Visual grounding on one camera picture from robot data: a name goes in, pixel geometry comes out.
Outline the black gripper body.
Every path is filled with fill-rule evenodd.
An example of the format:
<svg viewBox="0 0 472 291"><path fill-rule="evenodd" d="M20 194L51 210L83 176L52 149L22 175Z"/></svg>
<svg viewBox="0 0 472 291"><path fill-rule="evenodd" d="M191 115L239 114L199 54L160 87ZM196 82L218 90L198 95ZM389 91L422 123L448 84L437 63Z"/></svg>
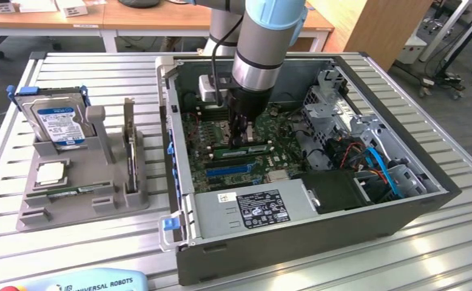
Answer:
<svg viewBox="0 0 472 291"><path fill-rule="evenodd" d="M262 91L247 90L242 87L228 90L228 121L235 123L238 116L254 122L263 113L270 100L270 89Z"/></svg>

